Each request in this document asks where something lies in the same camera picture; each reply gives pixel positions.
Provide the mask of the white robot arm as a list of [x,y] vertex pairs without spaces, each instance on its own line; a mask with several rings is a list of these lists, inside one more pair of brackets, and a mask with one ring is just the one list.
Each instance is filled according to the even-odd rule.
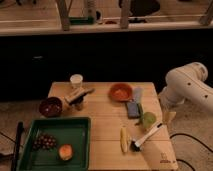
[[162,121],[168,125],[176,113],[173,108],[190,100],[213,114],[213,88],[205,84],[208,70],[200,62],[171,69],[165,76],[166,86],[159,93]]

